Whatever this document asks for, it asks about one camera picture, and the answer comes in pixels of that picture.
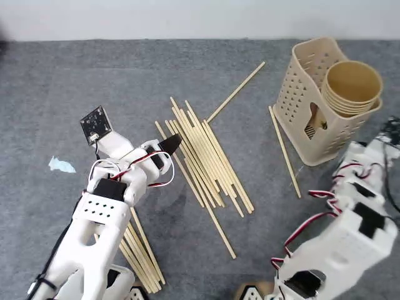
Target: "beige plastic basket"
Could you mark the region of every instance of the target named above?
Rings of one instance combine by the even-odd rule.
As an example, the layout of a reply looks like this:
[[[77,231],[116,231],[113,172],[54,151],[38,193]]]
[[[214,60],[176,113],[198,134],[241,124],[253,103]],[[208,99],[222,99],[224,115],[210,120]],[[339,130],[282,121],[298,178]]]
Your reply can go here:
[[[274,105],[274,113],[302,161],[316,166],[338,155],[357,129],[382,106],[379,98],[370,110],[344,117],[322,97],[327,70],[347,61],[336,41],[322,37],[297,44]]]

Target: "cable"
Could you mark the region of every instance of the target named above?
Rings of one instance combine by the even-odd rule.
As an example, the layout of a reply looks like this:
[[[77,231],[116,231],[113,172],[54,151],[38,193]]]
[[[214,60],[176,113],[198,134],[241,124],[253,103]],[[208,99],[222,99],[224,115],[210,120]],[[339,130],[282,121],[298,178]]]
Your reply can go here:
[[[278,257],[272,257],[271,258],[271,264],[274,266],[274,268],[278,271],[281,267],[279,267],[276,263],[283,263],[284,259],[283,258],[278,258]]]
[[[308,194],[314,198],[335,197],[335,194],[333,192],[321,191],[316,189],[310,189],[308,191]]]
[[[285,296],[285,294],[283,293],[282,288],[281,288],[280,286],[278,286],[278,288],[279,288],[279,291],[280,291],[281,294],[282,294],[283,300],[286,300],[286,296]]]
[[[155,187],[167,186],[168,184],[170,184],[170,183],[174,180],[174,177],[175,177],[175,167],[174,167],[174,162],[173,162],[171,156],[169,155],[168,152],[165,152],[165,151],[154,151],[154,152],[152,152],[152,153],[150,153],[150,154],[147,154],[147,155],[145,155],[145,156],[142,156],[142,157],[140,157],[140,158],[134,160],[133,162],[131,162],[131,163],[129,164],[129,166],[128,166],[128,168],[127,168],[126,170],[124,170],[123,172],[120,172],[119,174],[117,174],[117,175],[111,177],[111,179],[114,179],[114,180],[115,180],[115,179],[121,178],[122,176],[124,176],[126,173],[128,173],[128,172],[131,170],[131,166],[132,166],[133,164],[140,163],[140,162],[145,161],[145,160],[151,158],[152,156],[155,156],[155,155],[158,155],[158,154],[165,154],[165,155],[167,156],[167,158],[169,158],[169,159],[171,160],[172,176],[171,176],[171,179],[170,179],[169,181],[167,181],[167,182],[156,182],[156,183],[152,183],[152,184],[149,184],[148,187],[150,187],[150,188],[155,188]]]
[[[395,210],[400,213],[400,207],[394,202],[394,199],[392,197],[392,193],[390,192],[390,186],[389,186],[389,163],[388,163],[388,154],[386,152],[386,144],[382,144],[383,148],[383,158],[384,158],[384,170],[385,170],[385,175],[384,175],[384,187],[385,187],[385,193],[386,197],[389,200],[390,204],[395,208]]]
[[[115,162],[109,161],[108,159],[98,159],[93,163],[92,167],[90,168],[89,176],[87,177],[88,182],[92,179],[94,167],[96,167],[96,165],[101,162],[111,164],[113,167],[117,168],[118,172],[121,172],[121,168]]]
[[[98,144],[98,140],[96,140],[96,151],[94,152],[96,154],[96,159],[99,160],[100,159],[100,155],[99,155],[99,144]]]
[[[338,215],[329,211],[329,212],[320,212],[319,214],[315,214],[311,217],[309,217],[308,219],[306,219],[289,237],[288,239],[285,241],[284,243],[284,249],[286,254],[291,258],[292,256],[292,252],[289,250],[288,248],[288,244],[290,244],[291,242],[294,241],[294,239],[296,239],[302,232],[303,230],[310,225],[312,222],[314,222],[315,220],[318,220],[319,218],[323,217],[323,216],[332,216],[334,218],[336,218]]]

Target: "red wire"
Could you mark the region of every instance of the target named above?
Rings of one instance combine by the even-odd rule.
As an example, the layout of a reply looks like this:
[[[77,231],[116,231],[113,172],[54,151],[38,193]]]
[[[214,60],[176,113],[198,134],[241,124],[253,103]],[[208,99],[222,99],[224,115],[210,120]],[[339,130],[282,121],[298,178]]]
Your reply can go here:
[[[138,159],[135,159],[133,162],[131,162],[131,163],[129,164],[128,170],[125,170],[125,171],[123,171],[123,172],[120,172],[119,174],[116,174],[115,176],[111,177],[110,179],[118,179],[118,178],[121,178],[123,175],[125,175],[126,173],[128,173],[128,172],[130,171],[130,167],[131,167],[133,164],[139,163],[139,162],[141,162],[141,161],[147,159],[149,156],[153,156],[154,154],[157,154],[157,153],[163,153],[163,151],[154,151],[154,152],[149,153],[149,154],[147,154],[147,155],[145,155],[145,156],[139,157]],[[154,183],[154,184],[159,185],[159,184],[164,184],[164,183],[165,183],[165,182]]]
[[[351,162],[349,164],[345,164],[343,167],[340,167],[337,171],[339,172],[340,170],[346,169],[348,167],[353,167],[353,166],[363,166],[363,165],[358,162]]]
[[[271,258],[271,264],[276,270],[279,270],[279,266],[276,263],[283,263],[283,261],[284,261],[283,258],[276,258],[276,257]]]
[[[321,218],[321,217],[327,216],[327,215],[332,216],[332,217],[334,217],[334,218],[337,217],[337,215],[336,215],[335,213],[331,212],[331,211],[329,211],[329,212],[322,212],[322,213],[320,213],[320,214],[314,215],[313,217],[310,217],[310,218],[308,219],[308,221],[306,221],[304,224],[302,224],[299,228],[297,228],[297,229],[295,230],[295,232],[292,234],[292,236],[290,236],[290,237],[286,240],[286,242],[284,243],[284,248],[285,248],[286,254],[287,254],[289,257],[291,257],[291,254],[290,254],[290,251],[289,251],[289,249],[288,249],[288,244],[290,244],[291,242],[293,242],[294,239],[296,239],[296,238],[299,236],[299,234],[301,234],[301,233],[304,231],[304,229],[305,229],[307,226],[309,226],[312,222],[314,222],[315,220],[318,220],[318,219]]]

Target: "bamboo stick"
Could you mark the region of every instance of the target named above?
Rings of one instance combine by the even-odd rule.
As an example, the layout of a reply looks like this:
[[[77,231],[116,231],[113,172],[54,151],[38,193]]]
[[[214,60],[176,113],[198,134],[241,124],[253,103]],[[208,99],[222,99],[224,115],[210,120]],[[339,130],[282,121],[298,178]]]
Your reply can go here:
[[[240,183],[239,178],[236,176],[234,169],[232,168],[228,158],[226,157],[225,152],[223,151],[221,145],[218,143],[216,136],[214,135],[213,131],[211,130],[211,127],[206,122],[206,120],[203,121],[203,128],[208,133],[208,136],[209,136],[209,138],[211,138],[211,141],[214,144],[215,149],[219,152],[220,157],[225,162],[225,165],[226,165],[227,169],[229,170],[231,177],[234,179],[235,187],[236,187],[239,195],[241,196],[242,201],[244,201],[244,202],[246,201],[248,206],[251,208],[251,211],[254,211],[253,204],[251,203],[247,193],[245,192],[242,184]]]
[[[166,139],[167,136],[165,135],[163,129],[162,129],[161,126],[160,126],[160,124],[159,124],[157,121],[155,122],[155,124],[156,124],[156,127],[157,127],[158,131],[160,132],[160,135],[162,136],[162,138],[163,138],[163,139]],[[204,207],[204,204],[203,204],[203,202],[202,202],[202,200],[201,200],[201,198],[200,198],[200,195],[199,195],[199,193],[196,191],[196,188],[193,186],[193,183],[192,183],[192,181],[191,181],[189,175],[187,174],[185,168],[183,167],[181,161],[179,160],[178,155],[176,155],[176,153],[174,153],[173,156],[174,156],[174,159],[175,159],[177,165],[178,165],[179,168],[181,169],[182,174],[183,174],[183,176],[185,177],[187,183],[189,184],[190,188],[192,189],[194,196],[196,197],[197,201],[199,201],[199,204],[200,204],[201,207],[203,208],[203,207]]]
[[[189,142],[188,137],[186,136],[186,133],[181,129],[179,126],[178,122],[176,120],[173,120],[172,123],[170,123],[172,128],[184,138],[184,143],[183,146],[185,148],[186,146],[186,151],[188,156],[192,156],[192,160],[197,162],[197,165],[199,166],[201,172],[204,174],[204,178],[207,181],[207,187],[209,188],[210,193],[212,194],[213,198],[215,201],[218,203],[218,205],[222,206],[223,208],[225,207],[224,201],[222,200],[221,196],[218,194],[217,190],[215,189],[214,185],[212,184],[212,179],[209,177],[209,174],[206,172],[203,164],[201,163],[201,160],[199,159],[198,155],[196,154],[195,150],[193,149],[192,145]]]
[[[188,170],[189,170],[189,172],[191,173],[191,175],[192,175],[192,176],[197,176],[197,177],[199,177],[199,174],[196,174],[196,171],[194,170],[193,166],[191,166],[191,162],[188,161],[187,159],[185,159],[185,161],[188,162],[189,165],[190,165],[190,167],[188,168]],[[222,230],[221,225],[219,224],[219,222],[218,222],[216,216],[214,215],[213,210],[210,208],[210,205],[208,204],[207,201],[205,201],[204,203],[205,203],[206,208],[207,208],[207,211],[208,211],[208,213],[210,214],[211,219],[212,219],[212,221],[214,222],[215,226],[217,227],[217,230],[218,230],[219,234],[221,235],[222,240],[224,241],[224,243],[225,243],[225,245],[226,245],[226,247],[227,247],[227,249],[228,249],[228,251],[229,251],[231,257],[232,257],[233,259],[235,259],[235,258],[236,258],[236,254],[235,254],[235,252],[233,251],[233,248],[232,248],[231,244],[229,243],[229,241],[228,241],[228,239],[227,239],[227,237],[226,237],[224,231]]]
[[[144,272],[146,273],[147,277],[150,280],[150,283],[154,285],[154,287],[157,289],[157,291],[161,290],[161,286],[158,283],[157,276],[154,275],[153,270],[151,269],[150,264],[146,261],[146,255],[143,255],[143,253],[140,251],[139,246],[136,244],[134,241],[134,238],[128,228],[125,230],[124,234],[125,240],[127,241],[129,247],[132,250],[132,253],[136,256],[137,261],[139,261],[139,264],[143,268]]]
[[[234,91],[229,95],[228,98],[212,113],[212,115],[207,119],[207,123],[210,123],[215,116],[228,104],[228,102],[236,96],[236,94],[253,78],[254,75],[265,65],[265,61],[263,61]]]
[[[153,263],[150,260],[150,257],[146,250],[144,249],[141,240],[139,239],[138,234],[136,233],[135,229],[133,228],[131,222],[128,222],[127,228],[129,229],[130,234],[132,235],[134,241],[136,242],[137,246],[139,247],[140,252],[146,259],[147,263],[149,264],[151,268],[151,272],[154,274],[154,277],[156,278],[156,281],[161,281],[161,278],[158,276],[158,273],[156,271],[156,268],[154,267]]]
[[[172,127],[172,125],[174,124],[172,121],[171,121],[171,123],[168,123],[168,121],[166,120],[166,121],[165,121],[165,124],[166,124],[166,126],[168,127],[168,129],[169,129],[169,131],[171,132],[171,134],[178,133],[178,132],[177,132],[176,130],[174,130],[174,128]],[[192,163],[195,165],[195,167],[196,167],[197,169],[199,169],[198,162],[197,162],[196,160],[194,160],[194,158],[191,156],[191,153],[188,152],[186,143],[185,143],[184,141],[182,141],[180,147],[181,147],[181,151],[182,151],[183,155],[184,155],[187,159],[190,159],[190,160],[192,161]],[[196,185],[196,187],[197,187],[197,190],[199,191],[200,196],[202,197],[203,202],[204,202],[205,197],[204,197],[204,194],[203,194],[203,187],[204,187],[203,182],[204,182],[205,185],[206,185],[206,187],[204,187],[204,188],[209,189],[209,190],[210,190],[211,184],[208,183],[208,181],[207,181],[207,179],[206,179],[205,176],[202,177],[201,179],[202,179],[202,181],[199,182],[198,179],[197,179],[196,177],[193,177],[193,176],[192,176],[192,180],[194,181],[194,183],[195,183],[195,185]],[[209,201],[210,201],[211,205],[215,208],[216,205],[215,205],[213,199],[211,198],[211,199],[209,199]]]
[[[299,198],[301,198],[301,193],[300,193],[300,189],[299,189],[299,186],[298,186],[298,182],[297,182],[296,177],[295,177],[295,175],[293,173],[292,165],[290,163],[288,153],[286,152],[286,148],[285,148],[285,145],[283,143],[283,139],[282,139],[282,136],[281,136],[281,132],[279,131],[278,124],[276,122],[276,118],[275,118],[275,115],[274,115],[273,108],[271,106],[268,106],[268,109],[269,109],[269,113],[271,114],[272,123],[274,123],[277,139],[279,140],[279,143],[281,145],[283,156],[285,157],[287,169],[289,170],[290,177],[292,178],[294,189],[296,190],[297,196]]]
[[[157,271],[157,273],[158,273],[158,276],[161,278],[161,282],[162,282],[163,284],[165,284],[165,279],[164,279],[164,276],[163,276],[163,274],[162,274],[162,272],[161,272],[161,270],[160,270],[160,267],[158,266],[157,259],[156,259],[156,257],[154,256],[153,251],[151,250],[149,241],[148,241],[148,239],[147,239],[147,237],[146,237],[146,235],[145,235],[145,233],[144,233],[144,231],[143,231],[143,228],[142,228],[142,225],[140,224],[138,215],[136,214],[136,211],[135,211],[135,209],[134,209],[133,207],[131,207],[131,212],[132,212],[133,219],[135,220],[137,229],[139,230],[139,233],[140,233],[140,235],[141,235],[141,237],[142,237],[142,240],[143,240],[143,242],[144,242],[144,245],[145,245],[145,247],[146,247],[146,249],[147,249],[147,253],[149,253],[149,255],[150,255],[152,264],[153,264],[154,267],[156,268],[156,271]]]

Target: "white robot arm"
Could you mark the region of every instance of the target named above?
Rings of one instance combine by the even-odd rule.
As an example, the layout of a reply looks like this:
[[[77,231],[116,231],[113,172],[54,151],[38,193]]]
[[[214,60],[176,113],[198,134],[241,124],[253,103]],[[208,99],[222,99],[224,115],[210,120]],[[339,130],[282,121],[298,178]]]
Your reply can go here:
[[[72,215],[71,223],[53,249],[44,271],[36,278],[27,299],[125,299],[134,282],[133,273],[112,266],[130,219],[130,208],[173,164],[170,155],[179,146],[178,135],[138,148],[109,125],[100,106],[81,121],[90,145],[107,154],[92,166],[87,188]],[[90,245],[94,234],[98,241]],[[115,275],[110,282],[110,269]]]
[[[266,300],[334,299],[390,255],[398,228],[383,207],[381,190],[388,167],[400,156],[399,133],[400,120],[392,117],[370,144],[352,142],[333,174],[332,189],[310,191],[312,196],[328,197],[332,211],[310,217],[285,242],[286,257],[271,259],[277,273],[274,292]],[[288,244],[324,216],[334,221],[319,236],[289,251]]]

